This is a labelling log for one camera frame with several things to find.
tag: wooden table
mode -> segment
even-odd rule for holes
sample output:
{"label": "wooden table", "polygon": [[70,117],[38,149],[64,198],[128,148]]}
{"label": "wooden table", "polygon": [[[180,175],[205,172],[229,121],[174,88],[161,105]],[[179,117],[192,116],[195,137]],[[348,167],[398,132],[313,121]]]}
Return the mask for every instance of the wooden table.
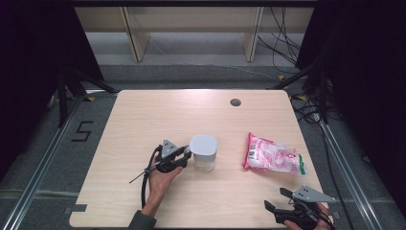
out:
{"label": "wooden table", "polygon": [[[239,99],[240,106],[230,100]],[[295,147],[307,175],[245,171],[241,164],[248,133]],[[264,209],[265,199],[292,209],[279,188],[296,191],[303,184],[322,191],[292,106],[280,90],[125,90],[113,107],[73,212],[75,227],[126,227],[141,209],[142,177],[153,150],[169,139],[185,146],[194,135],[218,142],[211,172],[194,168],[193,159],[169,189],[156,215],[156,227],[282,227]]]}

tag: hand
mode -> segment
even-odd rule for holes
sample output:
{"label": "hand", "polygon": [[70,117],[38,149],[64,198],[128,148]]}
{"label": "hand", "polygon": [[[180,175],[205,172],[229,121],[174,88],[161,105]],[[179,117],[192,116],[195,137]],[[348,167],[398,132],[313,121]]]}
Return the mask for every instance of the hand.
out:
{"label": "hand", "polygon": [[[321,203],[317,203],[317,207],[319,208],[320,212],[324,213],[327,217],[327,214],[328,214],[327,208]],[[289,221],[289,220],[285,220],[283,224],[289,230],[302,230],[302,228],[300,228],[296,223]],[[317,226],[314,230],[329,230],[329,229],[330,229],[329,225],[326,222],[324,222],[322,219],[319,219],[317,221]]]}
{"label": "hand", "polygon": [[155,217],[158,211],[159,205],[161,205],[164,199],[165,193],[168,191],[172,180],[182,172],[182,167],[177,167],[172,172],[162,173],[157,170],[152,170],[149,181],[149,197],[146,202],[146,206],[143,208],[142,213],[151,218]]}

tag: black cable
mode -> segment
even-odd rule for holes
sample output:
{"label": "black cable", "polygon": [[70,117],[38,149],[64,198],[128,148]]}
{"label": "black cable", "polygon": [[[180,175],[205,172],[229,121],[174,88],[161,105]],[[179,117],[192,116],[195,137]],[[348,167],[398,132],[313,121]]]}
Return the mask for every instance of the black cable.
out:
{"label": "black cable", "polygon": [[258,39],[259,39],[268,49],[270,49],[270,50],[272,50],[272,51],[278,53],[280,56],[286,58],[290,63],[295,64],[295,60],[294,60],[294,59],[292,59],[291,57],[289,57],[289,56],[287,56],[286,54],[282,53],[281,51],[272,48],[272,47],[271,47],[270,45],[268,45],[265,41],[263,41],[262,38],[260,38],[260,36],[258,36]]}
{"label": "black cable", "polygon": [[296,53],[293,51],[292,45],[289,43],[289,41],[292,42],[292,43],[293,43],[295,46],[297,46],[297,47],[299,47],[299,45],[297,45],[296,43],[294,43],[294,42],[287,36],[287,34],[286,34],[286,27],[285,27],[285,25],[284,25],[284,18],[285,18],[285,11],[286,11],[286,8],[282,8],[282,23],[281,23],[281,24],[280,24],[280,22],[279,22],[277,16],[275,15],[274,11],[272,10],[272,8],[270,8],[270,10],[271,10],[271,12],[272,12],[272,15],[273,15],[273,17],[274,17],[274,19],[275,19],[275,21],[276,21],[276,23],[277,23],[277,25],[278,25],[279,31],[280,31],[280,34],[279,34],[278,37],[277,37],[277,43],[278,43],[278,40],[282,41],[282,40],[280,39],[280,37],[281,37],[281,35],[283,35],[284,40],[285,40],[285,43],[286,43],[286,45],[287,45],[287,50],[288,50],[290,56],[292,56],[292,59],[293,59],[293,56],[295,56],[295,58],[297,58]]}
{"label": "black cable", "polygon": [[[332,92],[328,91],[328,93],[329,94],[327,94],[327,96],[332,95]],[[317,102],[319,102],[320,97],[314,97],[313,100],[316,100],[315,103],[317,103]],[[327,102],[327,111],[326,111],[327,116],[330,119],[335,120],[335,121],[340,121],[340,122],[345,121],[344,117],[339,113],[338,106],[335,105],[334,99],[331,97],[327,97],[326,102]]]}
{"label": "black cable", "polygon": [[323,214],[324,217],[320,216],[318,213],[313,212],[313,210],[308,208],[307,205],[305,203],[301,202],[300,200],[295,200],[293,202],[291,202],[291,200],[289,200],[288,203],[289,204],[294,204],[294,205],[301,205],[306,210],[306,214],[307,214],[308,217],[311,218],[311,215],[313,215],[316,219],[321,219],[326,224],[328,224],[328,226],[330,227],[330,230],[335,230],[334,225],[332,224],[329,217],[325,213],[319,212],[319,214]]}
{"label": "black cable", "polygon": [[[310,112],[307,112],[307,113],[300,111],[300,110],[304,110],[304,109],[307,108],[307,107],[312,107],[312,106],[313,106],[313,108],[315,108],[316,110],[313,110],[313,111],[310,111]],[[323,143],[324,143],[324,145],[325,145],[326,159],[327,159],[327,164],[328,164],[328,171],[329,171],[329,174],[330,174],[330,177],[331,177],[331,181],[332,181],[332,183],[333,183],[333,185],[334,185],[334,188],[335,188],[335,190],[336,190],[336,192],[337,192],[337,195],[338,195],[338,197],[339,197],[339,200],[340,200],[340,202],[341,202],[341,205],[343,206],[344,213],[345,213],[345,215],[346,215],[346,217],[347,217],[347,220],[349,221],[350,229],[353,230],[354,228],[353,228],[353,225],[352,225],[352,221],[351,221],[351,219],[350,219],[349,212],[348,212],[348,210],[347,210],[347,206],[346,206],[346,204],[344,203],[344,200],[343,200],[343,198],[342,198],[342,196],[341,196],[341,192],[340,192],[340,190],[338,189],[337,182],[335,181],[335,177],[334,177],[334,174],[333,174],[333,172],[332,172],[331,162],[330,162],[330,158],[329,158],[328,144],[327,144],[327,136],[326,136],[326,134],[325,134],[325,132],[324,132],[322,126],[320,125],[320,122],[321,122],[322,120],[321,120],[321,118],[319,118],[318,121],[316,121],[316,120],[314,120],[313,118],[308,117],[308,115],[310,115],[310,114],[314,114],[314,113],[317,113],[317,114],[318,114],[318,113],[320,113],[320,111],[318,110],[318,106],[317,106],[317,105],[311,105],[311,104],[310,104],[310,101],[307,101],[307,102],[304,104],[304,106],[303,106],[302,108],[296,109],[296,108],[293,106],[293,104],[292,104],[292,107],[294,108],[294,111],[301,113],[301,114],[303,115],[304,119],[305,119],[308,123],[310,123],[310,124],[316,124],[316,125],[319,127],[319,129],[321,130],[321,132],[322,132],[322,138],[323,138]]]}
{"label": "black cable", "polygon": [[151,166],[152,166],[152,161],[153,161],[153,158],[154,158],[154,156],[155,156],[155,153],[156,153],[157,151],[161,151],[161,150],[162,150],[162,146],[159,145],[159,146],[154,150],[154,152],[152,153],[151,158],[149,159],[148,166],[144,169],[144,179],[143,179],[143,185],[142,185],[142,187],[141,187],[141,206],[142,206],[143,208],[146,206],[146,187],[147,187],[148,177],[149,177],[149,175],[150,175],[150,173],[151,173],[150,169],[151,169]]}
{"label": "black cable", "polygon": [[[288,41],[285,41],[285,40],[281,40],[281,42],[283,42],[283,43],[289,43]],[[293,48],[296,48],[296,49],[298,49],[298,50],[300,50],[301,49],[301,47],[300,46],[295,46],[294,44],[290,44],[291,46],[293,46]]]}
{"label": "black cable", "polygon": [[272,52],[272,63],[274,64],[275,68],[277,68],[277,70],[279,70],[279,71],[282,72],[282,73],[286,73],[286,74],[296,74],[296,73],[291,73],[291,72],[283,71],[283,70],[281,70],[280,68],[278,68],[278,66],[275,64],[275,50],[276,50],[276,48],[277,48],[278,40],[279,40],[280,35],[281,35],[281,34],[278,35],[277,42],[275,42],[274,48],[272,49],[272,51],[273,51],[273,52]]}

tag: wire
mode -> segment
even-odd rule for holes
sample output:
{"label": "wire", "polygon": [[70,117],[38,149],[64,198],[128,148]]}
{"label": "wire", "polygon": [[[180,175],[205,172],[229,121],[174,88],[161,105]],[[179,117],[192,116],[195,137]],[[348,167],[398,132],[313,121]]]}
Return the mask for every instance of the wire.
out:
{"label": "wire", "polygon": [[294,57],[297,59],[297,55],[296,55],[296,53],[294,52],[294,50],[292,49],[292,46],[295,47],[295,48],[298,49],[298,50],[300,50],[300,46],[299,46],[298,44],[296,44],[295,42],[293,42],[293,41],[287,36],[287,34],[286,34],[286,26],[285,26],[285,23],[284,23],[285,14],[286,14],[286,8],[285,8],[285,7],[282,8],[282,23],[281,23],[281,24],[280,24],[280,22],[279,22],[277,16],[275,15],[275,13],[274,13],[272,7],[270,8],[270,10],[271,10],[271,12],[272,12],[272,15],[273,15],[273,17],[274,17],[274,19],[275,19],[277,25],[278,25],[278,28],[279,28],[279,35],[278,35],[278,37],[277,37],[277,43],[278,43],[278,41],[283,41],[283,40],[280,39],[280,37],[281,37],[281,35],[282,35],[282,36],[284,37],[284,41],[283,41],[283,42],[286,43],[286,45],[287,45],[287,50],[288,50],[290,56],[292,56],[292,58],[293,58],[293,56],[294,56]]}
{"label": "wire", "polygon": [[301,202],[301,201],[298,200],[298,199],[295,199],[295,200],[290,199],[289,202],[288,202],[288,204],[293,205],[293,206],[295,206],[295,205],[300,205],[300,206],[302,206],[302,207],[305,209],[305,212],[306,212],[306,214],[307,214],[308,217],[312,218],[312,216],[314,216],[314,218],[321,219],[321,220],[324,221],[326,224],[328,224],[328,226],[330,227],[330,230],[335,230],[334,225],[332,224],[331,220],[329,219],[329,217],[328,217],[325,213],[322,213],[322,212],[318,212],[318,213],[313,212],[313,210],[311,210],[310,208],[307,207],[307,205],[305,204],[305,202]]}
{"label": "wire", "polygon": [[260,36],[258,36],[258,39],[259,39],[268,49],[270,49],[270,50],[272,50],[272,51],[278,53],[280,56],[286,58],[290,63],[295,64],[295,60],[294,60],[293,58],[287,56],[286,54],[282,53],[282,52],[279,51],[279,50],[276,50],[276,49],[272,48],[270,45],[266,44],[266,42],[264,42],[264,41],[262,40],[262,38],[260,38]]}
{"label": "wire", "polygon": [[[164,51],[162,51],[162,49],[160,49],[155,43],[153,43],[152,41],[150,41],[150,43],[156,48],[156,49],[158,49],[158,51],[159,52],[161,52],[163,55],[166,55],[167,53],[165,53]],[[176,64],[176,65],[191,65],[191,66],[199,66],[199,65],[197,65],[197,64],[191,64],[191,63],[176,63],[176,62],[173,62],[173,64]],[[280,80],[278,80],[278,79],[275,79],[274,77],[272,77],[272,76],[269,76],[269,75],[266,75],[266,74],[263,74],[263,73],[258,73],[258,72],[253,72],[253,71],[248,71],[248,70],[244,70],[244,69],[242,69],[241,67],[237,67],[237,66],[231,66],[231,65],[215,65],[215,64],[210,64],[211,66],[216,66],[216,67],[221,67],[221,68],[230,68],[230,69],[237,69],[237,70],[239,70],[239,71],[242,71],[242,72],[245,72],[245,73],[249,73],[249,74],[253,74],[253,75],[262,75],[262,76],[265,76],[265,77],[267,77],[267,78],[269,78],[270,80],[272,80],[272,81],[280,81]]]}
{"label": "wire", "polygon": [[277,48],[278,41],[280,40],[280,36],[281,36],[281,34],[278,35],[277,42],[275,42],[274,48],[272,49],[272,51],[273,51],[273,52],[272,52],[272,63],[274,64],[275,68],[277,68],[279,71],[281,71],[281,72],[283,72],[283,73],[294,74],[294,73],[290,73],[290,72],[286,72],[286,71],[281,70],[281,69],[278,68],[277,65],[275,64],[275,50],[276,50],[276,48]]}
{"label": "wire", "polygon": [[140,177],[142,174],[144,175],[143,178],[143,184],[141,186],[141,206],[142,208],[144,208],[146,206],[146,187],[147,187],[147,181],[148,181],[148,177],[150,175],[151,172],[151,166],[152,166],[152,161],[153,158],[155,156],[156,152],[159,152],[162,150],[162,146],[159,145],[151,154],[151,157],[149,158],[149,162],[147,167],[144,169],[143,172],[141,172],[139,175],[137,175],[137,177],[135,177],[134,179],[132,179],[129,183],[132,183],[134,180],[136,180],[138,177]]}
{"label": "wire", "polygon": [[[310,101],[307,101],[305,104],[309,104],[310,106],[314,106],[317,109],[317,110],[311,112],[310,114],[318,114],[318,113],[320,113],[320,111],[318,110],[318,106],[311,105]],[[328,171],[329,171],[329,174],[331,176],[331,181],[332,181],[332,183],[334,185],[334,188],[335,188],[335,190],[337,192],[337,195],[338,195],[338,197],[340,199],[341,205],[343,206],[344,213],[345,213],[345,215],[347,217],[347,220],[349,221],[350,229],[353,230],[354,228],[353,228],[353,225],[352,225],[352,221],[350,219],[349,212],[347,210],[347,206],[344,203],[344,200],[343,200],[343,198],[341,196],[341,192],[338,189],[337,182],[335,181],[335,177],[334,177],[334,174],[332,172],[331,162],[330,162],[330,158],[329,158],[328,144],[327,144],[327,136],[326,136],[322,126],[320,125],[321,119],[319,117],[319,119],[316,121],[313,118],[308,117],[308,120],[312,121],[312,122],[310,122],[311,124],[316,124],[319,127],[319,129],[321,130],[321,132],[322,132],[322,138],[323,138],[323,143],[324,143],[324,146],[325,146],[326,159],[327,159],[327,164],[328,164]]]}
{"label": "wire", "polygon": [[[303,93],[290,95],[289,97],[291,98],[291,100],[293,100],[296,96],[299,96],[299,95],[303,95]],[[314,98],[312,98],[312,100],[313,101],[317,100],[317,102],[318,102],[319,97],[314,97]],[[344,121],[343,116],[340,113],[337,114],[338,107],[336,105],[334,105],[334,102],[332,102],[332,101],[329,101],[329,102],[330,102],[330,104],[327,106],[327,116],[330,119],[335,120],[335,121],[339,121],[339,122]],[[308,117],[311,114],[319,113],[319,111],[318,111],[319,106],[310,105],[309,101],[307,101],[301,108],[296,108],[295,106],[293,106],[293,104],[292,104],[292,107],[293,107],[294,112],[300,113],[302,115],[302,117],[298,118],[298,122],[305,119],[307,123],[313,123],[312,121],[309,121],[306,117]]]}

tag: snack bag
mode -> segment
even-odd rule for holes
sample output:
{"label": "snack bag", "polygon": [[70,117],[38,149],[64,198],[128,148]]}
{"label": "snack bag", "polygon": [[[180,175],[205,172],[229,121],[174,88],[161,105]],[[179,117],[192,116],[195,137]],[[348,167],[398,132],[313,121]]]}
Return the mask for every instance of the snack bag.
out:
{"label": "snack bag", "polygon": [[248,150],[243,163],[244,169],[260,169],[306,174],[302,156],[294,148],[287,148],[273,141],[248,134]]}

